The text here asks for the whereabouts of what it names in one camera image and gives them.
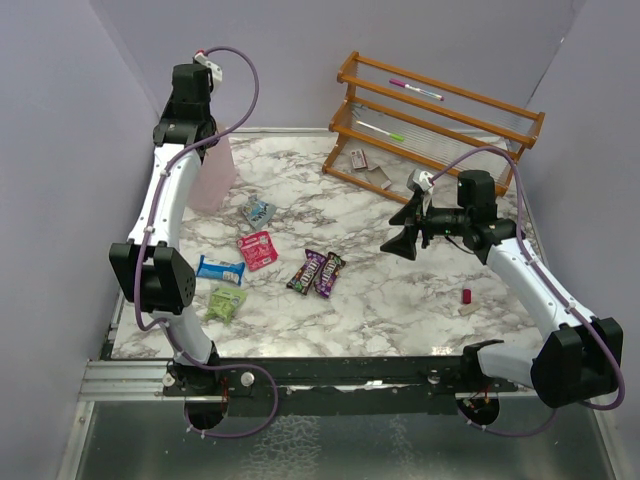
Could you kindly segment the pink snack packet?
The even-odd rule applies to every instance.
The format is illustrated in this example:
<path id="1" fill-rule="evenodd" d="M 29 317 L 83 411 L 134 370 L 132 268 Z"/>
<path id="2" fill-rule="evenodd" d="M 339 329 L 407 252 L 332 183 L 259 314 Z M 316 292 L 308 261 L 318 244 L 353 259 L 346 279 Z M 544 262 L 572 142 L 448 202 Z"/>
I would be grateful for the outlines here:
<path id="1" fill-rule="evenodd" d="M 255 232 L 236 241 L 244 262 L 252 272 L 273 264 L 278 259 L 271 237 L 267 231 Z"/>

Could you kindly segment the pink paper bag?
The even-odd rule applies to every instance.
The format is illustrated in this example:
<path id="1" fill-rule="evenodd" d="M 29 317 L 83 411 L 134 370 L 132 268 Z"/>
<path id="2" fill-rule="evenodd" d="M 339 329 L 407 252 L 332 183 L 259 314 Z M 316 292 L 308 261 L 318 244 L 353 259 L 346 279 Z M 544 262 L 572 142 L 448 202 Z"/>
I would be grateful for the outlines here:
<path id="1" fill-rule="evenodd" d="M 231 145 L 224 136 L 206 151 L 204 162 L 189 192 L 188 207 L 201 213 L 215 213 L 233 186 L 236 176 Z"/>

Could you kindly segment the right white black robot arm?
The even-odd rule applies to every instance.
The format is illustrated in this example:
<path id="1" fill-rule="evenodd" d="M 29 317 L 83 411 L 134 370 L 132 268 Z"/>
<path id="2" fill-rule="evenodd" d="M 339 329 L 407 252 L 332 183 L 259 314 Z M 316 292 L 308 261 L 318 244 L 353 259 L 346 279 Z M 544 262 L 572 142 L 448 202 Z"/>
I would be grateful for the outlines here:
<path id="1" fill-rule="evenodd" d="M 437 236 L 461 238 L 516 294 L 543 340 L 538 350 L 501 340 L 465 347 L 461 383 L 481 391 L 495 378 L 505 379 L 533 389 L 551 408 L 622 393 L 621 326 L 612 318 L 596 317 L 570 295 L 540 262 L 516 223 L 499 217 L 491 175 L 483 170 L 462 172 L 454 208 L 433 205 L 432 179 L 424 170 L 411 173 L 407 186 L 413 195 L 389 221 L 402 230 L 381 251 L 414 260 L 418 248 Z"/>

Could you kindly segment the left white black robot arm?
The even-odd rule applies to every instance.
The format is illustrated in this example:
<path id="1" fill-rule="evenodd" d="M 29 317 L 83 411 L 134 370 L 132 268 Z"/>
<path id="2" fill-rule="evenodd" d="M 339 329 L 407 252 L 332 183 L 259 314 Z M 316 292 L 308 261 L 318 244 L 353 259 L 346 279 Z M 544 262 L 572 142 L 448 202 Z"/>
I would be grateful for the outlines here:
<path id="1" fill-rule="evenodd" d="M 202 395 L 218 388 L 221 371 L 215 344 L 192 305 L 195 272 L 179 251 L 179 234 L 204 141 L 217 132 L 210 101 L 221 78 L 221 69 L 202 56 L 174 67 L 172 91 L 152 134 L 153 168 L 142 209 L 127 240 L 109 250 L 138 328 L 163 331 L 175 362 L 190 365 L 186 382 Z"/>

